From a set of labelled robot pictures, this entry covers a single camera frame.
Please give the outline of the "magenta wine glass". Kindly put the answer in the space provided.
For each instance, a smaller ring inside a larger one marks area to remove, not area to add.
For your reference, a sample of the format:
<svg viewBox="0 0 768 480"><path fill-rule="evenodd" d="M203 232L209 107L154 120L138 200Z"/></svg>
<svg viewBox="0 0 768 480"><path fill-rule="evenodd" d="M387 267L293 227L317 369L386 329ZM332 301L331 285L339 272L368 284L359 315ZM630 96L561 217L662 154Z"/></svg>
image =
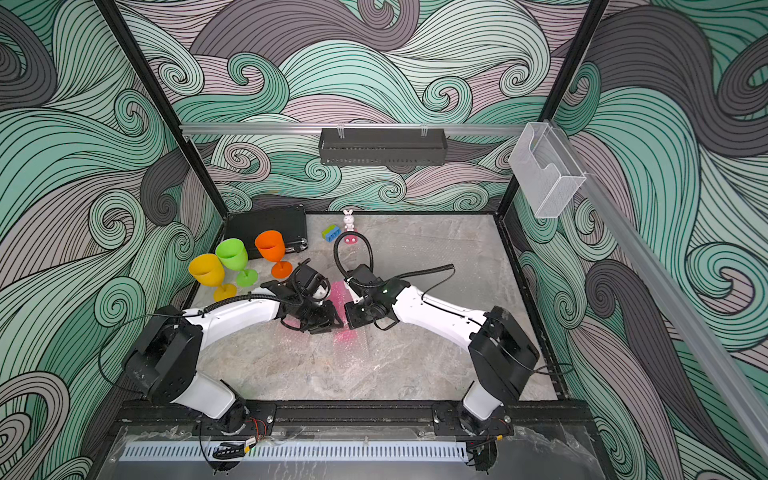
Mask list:
<svg viewBox="0 0 768 480"><path fill-rule="evenodd" d="M337 281L332 284L329 300L333 303L341 324L332 329L333 339L336 343L345 345L357 339L357 333L351 330L348 325L348 319L345 312L345 304L352 299L346 284L343 281Z"/></svg>

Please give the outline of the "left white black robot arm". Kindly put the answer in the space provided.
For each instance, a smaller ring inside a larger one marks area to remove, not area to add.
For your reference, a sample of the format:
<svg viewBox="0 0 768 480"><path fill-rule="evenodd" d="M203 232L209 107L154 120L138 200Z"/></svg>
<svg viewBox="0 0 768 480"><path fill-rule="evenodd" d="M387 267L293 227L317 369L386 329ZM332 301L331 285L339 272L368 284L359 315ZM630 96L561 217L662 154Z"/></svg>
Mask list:
<svg viewBox="0 0 768 480"><path fill-rule="evenodd" d="M291 317L295 331L327 333L342 326L329 300L330 280L304 260L286 280L195 309L154 312L122 361L126 377L154 405L186 407L225 435L242 431L249 409L230 385L200 369L201 353L256 325Z"/></svg>

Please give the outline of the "green plastic wine glass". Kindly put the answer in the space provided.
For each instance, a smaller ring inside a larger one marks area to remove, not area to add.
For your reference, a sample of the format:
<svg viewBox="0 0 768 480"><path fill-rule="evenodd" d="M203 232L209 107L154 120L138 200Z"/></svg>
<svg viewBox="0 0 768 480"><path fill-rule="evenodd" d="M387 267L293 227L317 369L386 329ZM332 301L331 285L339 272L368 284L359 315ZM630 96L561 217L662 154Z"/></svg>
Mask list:
<svg viewBox="0 0 768 480"><path fill-rule="evenodd" d="M248 268L248 252L240 239L223 240L217 245L215 254L227 269L237 273L236 283L239 287L251 287L258 282L258 273Z"/></svg>

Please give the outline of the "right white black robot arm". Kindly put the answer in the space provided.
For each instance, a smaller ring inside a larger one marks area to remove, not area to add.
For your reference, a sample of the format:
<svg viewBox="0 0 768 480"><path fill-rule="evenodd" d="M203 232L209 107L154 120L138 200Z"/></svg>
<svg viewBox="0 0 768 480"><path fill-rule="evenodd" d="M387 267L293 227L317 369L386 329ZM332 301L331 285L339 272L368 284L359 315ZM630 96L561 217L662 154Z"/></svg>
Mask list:
<svg viewBox="0 0 768 480"><path fill-rule="evenodd" d="M354 269L345 268L338 253L348 237L362 241L368 253L368 261ZM352 297L344 304L351 329L389 319L393 326L406 324L425 329L469 354L477 380L458 408L464 431L475 436L485 434L499 408L519 401L530 377L536 373L540 355L514 316L500 306L489 311L457 306L408 281L414 276L453 273L454 265L406 272L383 280L374 273L370 241L355 231L345 232L335 240L333 258Z"/></svg>

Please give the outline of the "yellow wine glass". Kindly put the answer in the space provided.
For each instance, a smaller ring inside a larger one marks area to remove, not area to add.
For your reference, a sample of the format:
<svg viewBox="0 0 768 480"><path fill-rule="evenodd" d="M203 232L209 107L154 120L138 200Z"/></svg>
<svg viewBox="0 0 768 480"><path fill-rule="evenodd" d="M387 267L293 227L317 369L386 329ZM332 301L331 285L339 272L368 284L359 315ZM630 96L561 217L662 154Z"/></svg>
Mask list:
<svg viewBox="0 0 768 480"><path fill-rule="evenodd" d="M237 295L237 288L225 282L224 266L215 254L208 253L194 258L188 266L188 272L202 286L213 289L215 302Z"/></svg>

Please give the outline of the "orange plastic wine glass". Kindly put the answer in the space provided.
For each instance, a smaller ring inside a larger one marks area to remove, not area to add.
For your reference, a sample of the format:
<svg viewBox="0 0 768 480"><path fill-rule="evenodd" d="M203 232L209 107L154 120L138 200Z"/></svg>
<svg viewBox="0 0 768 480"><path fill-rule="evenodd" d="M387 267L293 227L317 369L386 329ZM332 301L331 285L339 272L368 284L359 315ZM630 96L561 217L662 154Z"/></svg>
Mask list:
<svg viewBox="0 0 768 480"><path fill-rule="evenodd" d="M264 231L256 237L254 245L264 259L273 263L271 275L276 280L286 280L291 275L293 266L284 259L286 246L280 232Z"/></svg>

